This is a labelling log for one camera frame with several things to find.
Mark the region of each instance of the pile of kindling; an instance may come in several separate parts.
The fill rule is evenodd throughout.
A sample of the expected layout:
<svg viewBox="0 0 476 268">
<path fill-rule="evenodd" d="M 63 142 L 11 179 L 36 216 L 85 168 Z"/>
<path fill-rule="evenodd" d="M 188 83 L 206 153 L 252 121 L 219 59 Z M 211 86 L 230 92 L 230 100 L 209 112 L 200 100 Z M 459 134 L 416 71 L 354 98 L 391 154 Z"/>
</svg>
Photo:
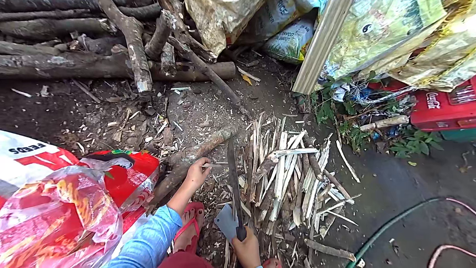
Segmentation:
<svg viewBox="0 0 476 268">
<path fill-rule="evenodd" d="M 314 231 L 324 238 L 336 217 L 357 225 L 343 208 L 358 196 L 351 197 L 326 170 L 332 134 L 316 148 L 307 131 L 286 129 L 286 117 L 265 117 L 262 113 L 248 126 L 253 133 L 241 159 L 240 184 L 248 207 L 255 207 L 255 227 L 274 237 L 274 225 L 281 224 L 283 231 L 305 225 L 314 240 Z"/>
</svg>

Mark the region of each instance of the red pants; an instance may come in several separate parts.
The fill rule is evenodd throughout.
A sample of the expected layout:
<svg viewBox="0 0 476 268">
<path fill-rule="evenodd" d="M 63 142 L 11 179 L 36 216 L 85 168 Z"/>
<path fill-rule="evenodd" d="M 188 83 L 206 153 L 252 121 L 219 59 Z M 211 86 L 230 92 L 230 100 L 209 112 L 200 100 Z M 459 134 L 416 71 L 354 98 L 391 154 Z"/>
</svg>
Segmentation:
<svg viewBox="0 0 476 268">
<path fill-rule="evenodd" d="M 179 251 L 165 258 L 159 268 L 213 268 L 204 258 L 195 254 Z"/>
</svg>

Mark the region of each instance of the machete handle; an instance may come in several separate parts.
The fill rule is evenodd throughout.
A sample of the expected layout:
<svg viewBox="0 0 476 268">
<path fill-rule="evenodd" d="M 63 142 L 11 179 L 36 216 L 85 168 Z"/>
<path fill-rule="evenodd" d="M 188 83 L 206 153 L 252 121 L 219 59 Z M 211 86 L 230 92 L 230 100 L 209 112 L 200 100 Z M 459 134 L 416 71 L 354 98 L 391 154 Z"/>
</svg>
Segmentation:
<svg viewBox="0 0 476 268">
<path fill-rule="evenodd" d="M 241 242 L 243 242 L 243 240 L 245 240 L 245 238 L 246 238 L 246 229 L 245 229 L 244 226 L 237 226 L 237 238 Z M 243 266 L 241 265 L 241 263 L 239 261 L 237 263 L 237 268 L 243 268 Z"/>
</svg>

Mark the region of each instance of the hand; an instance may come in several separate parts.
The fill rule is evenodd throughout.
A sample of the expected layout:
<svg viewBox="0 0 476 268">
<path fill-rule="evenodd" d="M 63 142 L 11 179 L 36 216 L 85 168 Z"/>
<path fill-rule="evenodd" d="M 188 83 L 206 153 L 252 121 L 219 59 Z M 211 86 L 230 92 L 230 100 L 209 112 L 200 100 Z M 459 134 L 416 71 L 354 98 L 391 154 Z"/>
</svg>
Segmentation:
<svg viewBox="0 0 476 268">
<path fill-rule="evenodd" d="M 248 226 L 245 226 L 246 238 L 243 241 L 234 237 L 231 240 L 231 244 L 235 249 L 235 254 L 238 257 L 239 262 L 243 268 L 256 268 L 261 265 L 259 259 L 259 243 L 258 238 L 253 234 Z"/>
<path fill-rule="evenodd" d="M 203 170 L 202 166 L 205 163 L 210 163 L 210 159 L 202 157 L 188 169 L 187 177 L 185 178 L 185 181 L 182 185 L 187 187 L 187 189 L 193 193 L 195 193 L 195 191 L 197 191 L 202 186 L 202 184 L 205 182 L 205 178 L 208 176 L 208 174 L 210 174 L 211 167 L 207 167 L 205 170 Z"/>
</svg>

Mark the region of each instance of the machete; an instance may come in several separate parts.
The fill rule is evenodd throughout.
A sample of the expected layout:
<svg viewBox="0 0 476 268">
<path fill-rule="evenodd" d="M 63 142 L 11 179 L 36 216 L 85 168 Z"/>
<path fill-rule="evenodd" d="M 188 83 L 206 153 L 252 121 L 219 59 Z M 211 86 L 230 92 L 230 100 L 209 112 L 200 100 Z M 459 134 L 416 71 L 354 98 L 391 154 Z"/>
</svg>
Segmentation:
<svg viewBox="0 0 476 268">
<path fill-rule="evenodd" d="M 233 199 L 235 200 L 235 211 L 236 217 L 238 218 L 238 227 L 237 227 L 237 238 L 240 241 L 245 240 L 246 238 L 246 229 L 243 226 L 243 212 L 241 211 L 241 198 L 239 194 L 238 187 L 238 173 L 237 165 L 235 163 L 235 147 L 233 145 L 233 137 L 228 141 L 228 166 L 229 166 L 229 176 L 228 180 L 230 181 L 231 189 L 233 190 Z"/>
</svg>

